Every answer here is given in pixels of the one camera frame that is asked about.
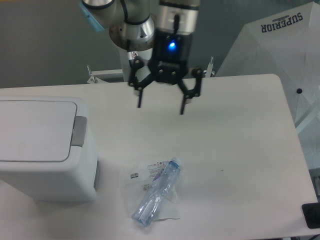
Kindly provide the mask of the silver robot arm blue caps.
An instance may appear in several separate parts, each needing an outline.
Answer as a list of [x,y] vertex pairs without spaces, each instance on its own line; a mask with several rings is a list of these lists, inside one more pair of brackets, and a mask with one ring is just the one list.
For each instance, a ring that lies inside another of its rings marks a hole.
[[152,82],[177,85],[182,92],[180,113],[201,95],[203,69],[188,67],[200,8],[199,0],[161,0],[158,15],[148,0],[81,0],[79,8],[91,27],[108,29],[112,42],[126,52],[125,82],[141,106]]

